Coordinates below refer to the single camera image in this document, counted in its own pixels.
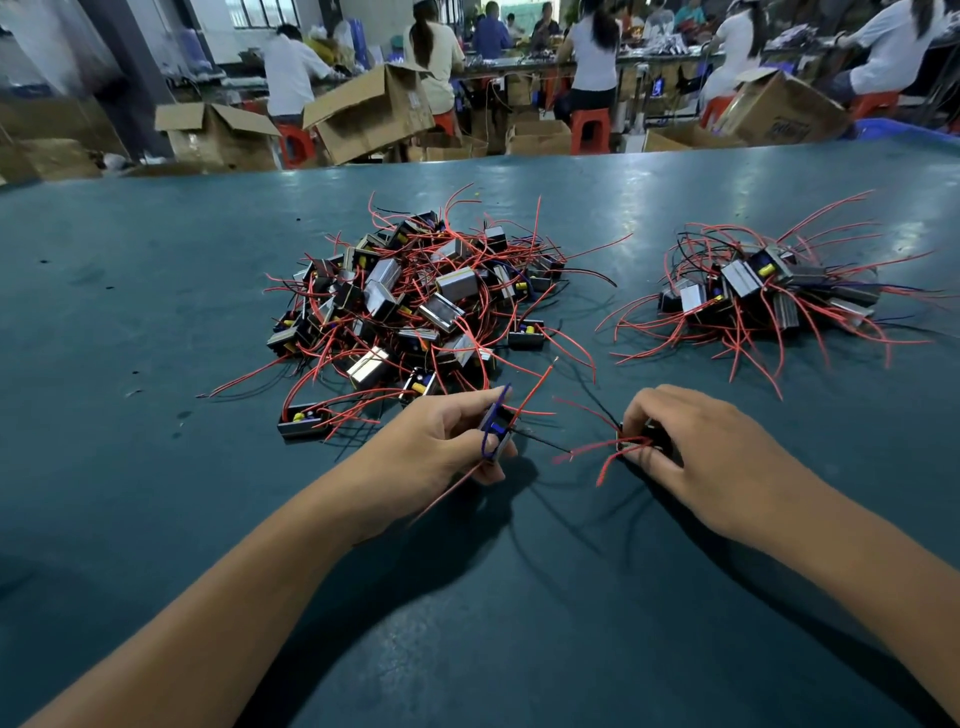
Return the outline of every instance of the cardboard box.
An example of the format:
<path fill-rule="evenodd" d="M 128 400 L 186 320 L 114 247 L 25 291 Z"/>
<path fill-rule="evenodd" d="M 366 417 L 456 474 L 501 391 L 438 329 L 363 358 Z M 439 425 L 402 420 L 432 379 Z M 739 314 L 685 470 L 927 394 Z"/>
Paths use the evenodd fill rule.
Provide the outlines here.
<path fill-rule="evenodd" d="M 485 157 L 487 143 L 469 136 L 448 136 L 443 133 L 426 133 L 414 139 L 407 150 L 410 161 L 450 161 Z"/>
<path fill-rule="evenodd" d="M 562 121 L 521 121 L 507 132 L 507 154 L 524 157 L 570 154 L 571 134 Z"/>
<path fill-rule="evenodd" d="M 713 129 L 752 147 L 836 139 L 850 125 L 843 107 L 776 68 L 745 71 L 737 81 L 741 86 Z"/>
<path fill-rule="evenodd" d="M 31 99 L 0 104 L 0 128 L 15 142 L 76 139 L 93 152 L 129 158 L 96 99 Z"/>
<path fill-rule="evenodd" d="M 276 169 L 273 122 L 251 111 L 221 104 L 164 104 L 156 107 L 155 128 L 166 132 L 177 161 L 240 171 Z"/>
<path fill-rule="evenodd" d="M 416 66 L 375 66 L 307 104 L 303 127 L 316 127 L 334 164 L 343 164 L 434 126 Z"/>
<path fill-rule="evenodd" d="M 98 180 L 103 172 L 76 139 L 34 139 L 17 145 L 46 182 Z"/>
<path fill-rule="evenodd" d="M 507 76 L 507 103 L 512 107 L 533 104 L 534 81 L 530 76 Z"/>
<path fill-rule="evenodd" d="M 701 129 L 698 121 L 648 129 L 643 141 L 644 152 L 688 152 L 691 149 L 735 149 L 745 146 L 746 143 L 735 136 L 722 136 Z"/>

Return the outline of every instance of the window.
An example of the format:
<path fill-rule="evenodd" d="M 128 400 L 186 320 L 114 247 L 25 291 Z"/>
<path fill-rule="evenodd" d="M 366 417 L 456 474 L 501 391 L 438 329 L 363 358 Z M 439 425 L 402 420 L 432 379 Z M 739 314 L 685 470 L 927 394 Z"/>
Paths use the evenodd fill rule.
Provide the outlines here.
<path fill-rule="evenodd" d="M 300 25 L 294 0 L 227 0 L 234 28 L 276 28 Z"/>

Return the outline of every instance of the black hair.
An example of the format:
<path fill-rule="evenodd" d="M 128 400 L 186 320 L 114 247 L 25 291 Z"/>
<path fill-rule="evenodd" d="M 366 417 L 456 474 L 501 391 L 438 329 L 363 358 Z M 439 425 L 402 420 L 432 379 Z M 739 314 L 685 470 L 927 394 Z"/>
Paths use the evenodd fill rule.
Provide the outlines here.
<path fill-rule="evenodd" d="M 739 6 L 750 11 L 750 22 L 754 24 L 754 42 L 750 44 L 748 59 L 755 59 L 767 44 L 767 13 L 759 0 L 741 0 Z"/>
<path fill-rule="evenodd" d="M 604 0 L 580 0 L 583 15 L 593 13 L 593 42 L 606 51 L 615 51 L 620 43 L 620 24 L 604 7 Z"/>
<path fill-rule="evenodd" d="M 414 27 L 410 29 L 410 45 L 414 48 L 417 65 L 426 68 L 430 65 L 433 53 L 433 29 L 429 21 L 437 20 L 437 3 L 434 0 L 420 0 L 414 6 Z"/>
<path fill-rule="evenodd" d="M 303 40 L 303 35 L 300 33 L 300 28 L 296 25 L 290 25 L 290 23 L 284 23 L 276 29 L 276 34 L 278 36 L 287 36 L 291 40 Z"/>
<path fill-rule="evenodd" d="M 917 38 L 925 36 L 933 23 L 933 0 L 910 0 L 910 14 L 917 26 Z"/>

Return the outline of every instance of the teal workbench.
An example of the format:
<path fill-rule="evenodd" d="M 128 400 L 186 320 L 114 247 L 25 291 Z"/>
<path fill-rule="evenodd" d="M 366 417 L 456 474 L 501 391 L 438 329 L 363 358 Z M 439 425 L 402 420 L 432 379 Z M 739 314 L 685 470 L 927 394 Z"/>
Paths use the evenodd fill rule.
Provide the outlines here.
<path fill-rule="evenodd" d="M 265 273 L 370 229 L 384 207 L 425 211 L 468 182 L 484 209 L 540 230 L 614 277 L 570 276 L 543 317 L 587 347 L 596 396 L 622 411 L 673 382 L 734 401 L 845 493 L 960 566 L 958 342 L 882 350 L 839 332 L 827 371 L 791 349 L 776 399 L 756 372 L 727 383 L 712 351 L 613 366 L 641 342 L 594 333 L 658 288 L 686 221 L 780 234 L 874 188 L 815 230 L 874 218 L 851 260 L 936 249 L 892 267 L 960 290 L 960 158 L 878 142 L 601 158 L 489 158 L 302 173 L 45 184 L 0 194 L 0 728 L 104 657 L 319 473 L 341 449 L 285 447 L 288 381 L 196 400 L 269 361 Z M 455 223 L 475 225 L 480 206 Z M 951 311 L 891 297 L 883 316 L 957 334 Z M 542 371 L 549 352 L 516 354 Z M 531 380 L 504 376 L 519 390 Z M 269 376 L 259 383 L 269 383 Z M 548 439 L 606 439 L 563 362 L 533 404 Z M 510 480 L 464 493 L 367 544 L 324 584 L 241 725 L 917 726 L 947 720 L 838 607 L 759 554 L 711 537 L 604 451 L 554 465 L 524 445 Z"/>

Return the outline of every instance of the blue bin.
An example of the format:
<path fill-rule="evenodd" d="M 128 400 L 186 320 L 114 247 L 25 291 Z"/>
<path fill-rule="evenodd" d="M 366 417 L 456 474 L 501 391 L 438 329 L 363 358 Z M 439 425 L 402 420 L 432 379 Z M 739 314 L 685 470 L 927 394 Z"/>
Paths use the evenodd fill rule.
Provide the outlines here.
<path fill-rule="evenodd" d="M 911 132 L 937 141 L 948 141 L 951 144 L 957 143 L 957 137 L 955 136 L 934 132 L 932 129 L 915 127 L 912 124 L 904 124 L 901 121 L 894 121 L 893 119 L 860 119 L 854 122 L 853 127 L 856 129 L 855 139 L 863 141 L 882 139 L 886 136 L 897 136 L 898 134 Z"/>

